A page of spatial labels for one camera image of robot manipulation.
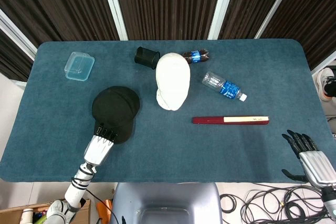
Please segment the white sneaker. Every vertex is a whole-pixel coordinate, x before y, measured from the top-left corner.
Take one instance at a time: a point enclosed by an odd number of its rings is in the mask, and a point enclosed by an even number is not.
[[[318,86],[319,97],[322,101],[324,102],[331,101],[332,97],[327,96],[326,92],[324,91],[324,86],[334,81],[335,81],[334,73],[330,68],[325,68],[318,73],[316,83]]]

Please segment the dark curtain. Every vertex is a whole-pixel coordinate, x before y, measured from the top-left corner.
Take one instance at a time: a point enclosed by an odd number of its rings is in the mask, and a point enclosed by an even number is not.
[[[219,39],[254,38],[275,0],[230,0]]]
[[[6,77],[27,81],[33,61],[0,30],[0,72]]]
[[[107,0],[0,0],[0,8],[36,47],[119,39]]]
[[[206,39],[217,0],[119,0],[128,38]]]
[[[262,38],[291,38],[311,69],[336,50],[336,0],[283,0]]]

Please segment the bottle label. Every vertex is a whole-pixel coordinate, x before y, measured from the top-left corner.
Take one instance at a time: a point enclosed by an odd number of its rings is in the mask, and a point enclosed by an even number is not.
[[[238,91],[239,91],[239,87],[237,85],[229,81],[226,81],[223,84],[220,93],[225,95],[226,97],[229,97],[230,99],[235,99]]]
[[[192,62],[200,62],[201,61],[201,55],[199,51],[191,51],[191,59]]]

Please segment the water bottle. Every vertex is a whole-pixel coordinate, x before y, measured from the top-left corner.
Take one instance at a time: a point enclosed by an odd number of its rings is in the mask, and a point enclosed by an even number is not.
[[[230,99],[240,99],[244,102],[247,98],[247,95],[243,94],[237,85],[212,72],[206,73],[202,83]]]

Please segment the table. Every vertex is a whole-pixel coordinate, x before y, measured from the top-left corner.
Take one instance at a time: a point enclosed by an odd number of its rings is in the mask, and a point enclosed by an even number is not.
[[[139,47],[183,53],[207,48],[193,63],[188,97],[178,111],[156,102],[155,71],[134,63]],[[73,51],[95,58],[85,82],[65,78]],[[245,102],[201,83],[212,71],[238,84]],[[132,137],[115,145],[95,182],[290,182],[303,174],[287,129],[310,135],[336,166],[328,128],[302,47],[290,39],[47,42],[37,52],[17,118],[0,162],[12,182],[70,181],[93,135],[91,105],[110,86],[140,97]],[[267,115],[268,125],[195,125],[193,116]]]

